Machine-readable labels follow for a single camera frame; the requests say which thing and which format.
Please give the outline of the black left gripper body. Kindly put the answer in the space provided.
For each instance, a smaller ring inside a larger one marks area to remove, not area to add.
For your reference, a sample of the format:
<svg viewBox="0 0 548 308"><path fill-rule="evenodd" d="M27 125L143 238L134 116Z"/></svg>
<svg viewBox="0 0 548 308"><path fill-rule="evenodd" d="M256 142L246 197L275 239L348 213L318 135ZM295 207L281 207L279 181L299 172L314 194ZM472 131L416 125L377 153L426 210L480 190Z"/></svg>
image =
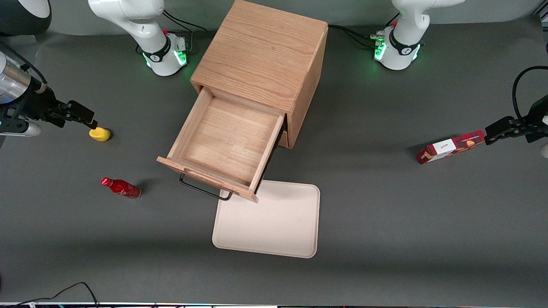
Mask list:
<svg viewBox="0 0 548 308"><path fill-rule="evenodd" d="M548 96L545 95L530 107L529 113L523 116L515 104L515 115L518 121L518 130L522 133L528 143L536 142L547 138L548 126L544 122L548 113Z"/></svg>

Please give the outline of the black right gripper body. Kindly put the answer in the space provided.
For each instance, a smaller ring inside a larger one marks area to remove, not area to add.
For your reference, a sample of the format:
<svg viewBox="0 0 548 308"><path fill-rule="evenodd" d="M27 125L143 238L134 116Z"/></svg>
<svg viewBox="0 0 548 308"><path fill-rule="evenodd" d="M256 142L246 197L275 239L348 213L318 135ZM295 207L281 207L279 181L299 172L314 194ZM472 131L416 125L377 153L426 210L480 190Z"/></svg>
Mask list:
<svg viewBox="0 0 548 308"><path fill-rule="evenodd" d="M65 123L71 120L64 109L65 104L57 100L50 88L47 87L41 93L37 93L36 88L36 85L30 85L25 91L24 116L63 128Z"/></svg>

